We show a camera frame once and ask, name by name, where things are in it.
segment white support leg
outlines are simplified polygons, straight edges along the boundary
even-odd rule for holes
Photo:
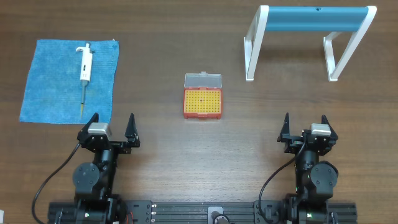
[[[266,31],[268,6],[260,6],[251,22],[248,34],[244,37],[244,65],[246,81],[254,80],[257,60],[259,58],[262,38]]]
[[[368,14],[365,19],[362,21],[361,26],[358,31],[354,32],[351,36],[347,48],[345,49],[343,55],[340,58],[340,61],[335,65],[335,57],[333,55],[333,47],[331,45],[331,41],[337,37],[339,32],[332,32],[326,37],[323,38],[323,47],[325,49],[325,58],[326,58],[326,66],[328,68],[328,78],[330,82],[337,81],[340,76],[341,71],[343,71],[346,66],[349,58],[354,53],[356,47],[360,43],[362,37],[365,35],[369,26],[371,25],[374,16],[376,15],[377,8],[376,6],[368,6]]]

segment wooden tabletop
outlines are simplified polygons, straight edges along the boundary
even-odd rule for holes
[[[328,82],[325,33],[265,34],[254,82],[244,75],[243,37],[260,4],[367,6],[377,14],[338,82]],[[323,160],[339,172],[332,201],[356,202],[360,223],[396,223],[398,209],[398,1],[13,1],[0,3],[0,209],[6,223],[33,223],[32,199],[71,153],[82,125],[20,123],[37,39],[118,40],[111,128],[123,140],[136,115],[141,147],[121,155],[114,193],[155,202],[253,202],[292,158],[276,139],[286,112],[300,134],[321,115],[339,135]],[[333,46],[339,57],[348,34]],[[183,118],[186,73],[223,76],[223,117]],[[49,202],[72,201],[79,149],[45,186]],[[264,200],[294,192],[294,167]]]

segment blue cloth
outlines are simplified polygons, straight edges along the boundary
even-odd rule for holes
[[[97,112],[100,122],[110,122],[113,83],[119,42],[90,41],[93,53],[91,79],[86,87],[80,118],[80,67],[82,40],[38,40],[30,66],[19,121],[50,124],[85,124]]]

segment pipette tip box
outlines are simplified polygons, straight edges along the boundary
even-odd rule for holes
[[[217,118],[223,113],[221,74],[185,74],[184,118]]]

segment black cable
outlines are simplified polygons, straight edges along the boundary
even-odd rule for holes
[[[271,224],[273,223],[272,220],[269,220],[266,218],[266,214],[264,214],[264,212],[262,212],[262,208],[261,208],[261,198],[262,198],[262,193],[264,192],[265,187],[267,187],[267,184],[271,181],[272,178],[274,178],[279,171],[281,171],[283,168],[291,165],[291,163],[296,160],[296,158],[298,158],[298,156],[301,154],[301,152],[303,151],[305,146],[305,138],[304,138],[304,142],[303,142],[303,146],[301,147],[301,149],[299,150],[299,152],[293,157],[293,159],[291,159],[290,161],[288,161],[287,163],[285,163],[283,166],[281,166],[279,169],[277,169],[268,179],[267,181],[264,183],[264,185],[262,186],[261,190],[260,190],[260,194],[259,194],[259,210],[260,210],[260,215],[263,217],[263,219],[268,223]]]
[[[79,147],[80,147],[80,143],[78,143],[76,145],[75,149],[69,155],[68,159],[66,159],[65,162],[63,162],[63,164],[60,167],[58,167],[58,169],[56,169],[54,172],[52,172],[52,174],[49,175],[49,177],[43,182],[43,184],[40,186],[39,190],[37,191],[35,197],[33,198],[33,201],[32,201],[32,215],[33,215],[33,218],[36,220],[37,223],[45,224],[44,222],[40,221],[39,218],[37,218],[36,213],[35,213],[35,204],[36,204],[37,198],[39,197],[40,192],[43,190],[45,184],[51,179],[51,177],[53,177],[58,171],[60,171],[69,162],[69,160],[72,158],[72,156],[75,154],[75,152],[77,151],[77,149]]]

